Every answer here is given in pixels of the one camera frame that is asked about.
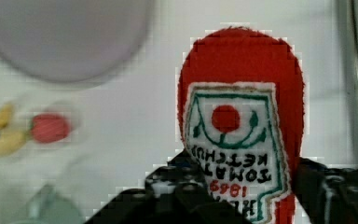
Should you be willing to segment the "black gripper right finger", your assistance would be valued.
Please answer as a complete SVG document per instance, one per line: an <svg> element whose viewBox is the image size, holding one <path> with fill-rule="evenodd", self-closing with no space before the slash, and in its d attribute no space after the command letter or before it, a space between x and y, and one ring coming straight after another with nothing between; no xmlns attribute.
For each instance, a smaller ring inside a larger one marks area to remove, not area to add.
<svg viewBox="0 0 358 224"><path fill-rule="evenodd" d="M301 158L294 193L311 224L358 224L358 170Z"/></svg>

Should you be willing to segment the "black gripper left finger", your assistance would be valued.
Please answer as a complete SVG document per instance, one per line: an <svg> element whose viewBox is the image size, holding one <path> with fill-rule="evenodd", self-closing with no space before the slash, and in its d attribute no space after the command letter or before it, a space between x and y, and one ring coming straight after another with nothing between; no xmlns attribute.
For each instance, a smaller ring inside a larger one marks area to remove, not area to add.
<svg viewBox="0 0 358 224"><path fill-rule="evenodd" d="M125 189L84 224L249 224L236 208L206 190L203 172L181 152L145 178L142 189Z"/></svg>

